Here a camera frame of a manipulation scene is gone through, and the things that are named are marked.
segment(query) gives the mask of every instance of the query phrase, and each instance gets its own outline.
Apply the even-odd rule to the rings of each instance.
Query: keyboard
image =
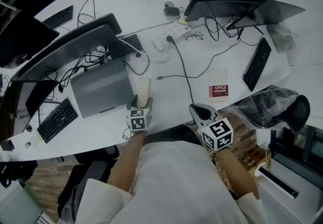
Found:
[[[267,43],[267,40],[263,38],[255,53],[255,56],[250,64],[245,75],[243,75],[243,81],[247,84],[248,88],[253,91],[255,88],[262,71],[267,63],[268,57],[271,54],[271,47]]]
[[[48,28],[55,29],[62,24],[70,21],[73,18],[73,5],[67,7],[66,9],[57,12],[53,16],[44,20],[43,23],[47,25]]]
[[[37,128],[37,131],[43,138],[45,143],[48,143],[62,129],[69,125],[78,117],[70,101],[65,99],[46,120]]]

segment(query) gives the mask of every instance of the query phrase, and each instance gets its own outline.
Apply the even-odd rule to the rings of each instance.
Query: red label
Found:
[[[228,85],[209,86],[208,87],[209,97],[226,97],[229,96]]]

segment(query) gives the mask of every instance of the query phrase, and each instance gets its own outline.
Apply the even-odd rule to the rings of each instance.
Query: computer mouse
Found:
[[[26,131],[30,133],[32,131],[32,127],[30,125],[27,125],[26,126]]]

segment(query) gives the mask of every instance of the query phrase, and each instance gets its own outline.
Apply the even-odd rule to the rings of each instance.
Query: laptop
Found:
[[[77,75],[71,85],[82,118],[125,106],[134,98],[121,59]]]

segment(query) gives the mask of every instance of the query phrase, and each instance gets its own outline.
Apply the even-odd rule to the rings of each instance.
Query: white desk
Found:
[[[73,29],[76,27],[77,14],[85,1],[86,0],[57,0],[39,13],[37,18],[44,20],[59,10],[73,4],[74,18],[71,22],[64,25],[64,27]],[[174,18],[164,16],[163,7],[164,2],[166,1],[173,1],[177,6],[183,7],[186,7],[188,4],[188,0],[95,0],[95,7],[97,17],[106,13],[114,13],[123,30],[123,35],[125,35],[174,20]],[[84,12],[92,13],[92,11],[91,3],[85,6]],[[62,33],[65,33],[64,29],[60,28],[59,31],[61,30]],[[150,42],[150,36],[153,35],[154,31],[157,30],[150,29],[137,33],[143,47],[150,55],[158,53]],[[223,32],[220,32],[220,40],[215,42],[208,35],[206,28],[200,27],[194,29],[192,30],[192,33],[196,31],[200,31],[204,34],[204,41],[181,41],[178,44],[189,76],[200,74],[206,68],[214,54],[226,50],[237,42],[236,38],[229,39]],[[258,43],[260,37],[260,33],[253,28],[245,29],[242,34],[242,39],[250,44]],[[220,109],[246,98],[288,76],[289,67],[286,56],[278,54],[274,49],[274,45],[269,36],[266,34],[265,37],[270,43],[273,51],[259,83],[253,92],[250,92],[243,83],[242,75],[255,51],[255,47],[239,43],[228,52],[215,57],[211,65],[212,67],[228,68],[229,101],[221,103],[208,102],[207,74],[204,74],[199,79],[190,80],[195,102],[210,104],[216,109]],[[145,75],[142,76],[143,78],[152,78],[151,90],[154,104],[152,126],[149,130],[151,133],[191,120],[188,110],[188,105],[191,103],[191,100],[185,78],[175,77],[160,81],[155,79],[159,75],[183,74],[182,65],[175,48],[171,47],[168,54],[171,57],[168,62],[163,64],[152,63]],[[75,62],[70,63],[60,69],[59,78],[67,69],[73,67],[74,64]],[[132,58],[130,64],[134,69],[142,71],[146,66],[146,61],[144,59]],[[138,76],[134,75],[128,68],[126,69],[134,93],[136,93],[136,80],[138,79]],[[12,76],[16,71],[17,69],[1,70],[3,74],[9,76]],[[58,101],[62,101],[68,97],[73,107],[79,113],[70,85],[64,89],[62,94],[56,89],[55,96],[58,98]],[[51,110],[52,108],[49,108],[47,104],[44,105],[44,117],[47,116]],[[38,123],[31,121],[33,132],[25,132],[13,137],[11,140],[15,146],[15,150],[12,152],[1,151],[0,156],[3,161],[35,160],[65,156],[119,144],[124,142],[122,133],[127,128],[126,115],[127,112],[124,108],[113,113],[107,112],[86,119],[79,117],[68,127],[63,129],[48,144],[42,142],[36,147],[26,149],[24,144],[28,142],[31,137],[39,137],[36,130]]]

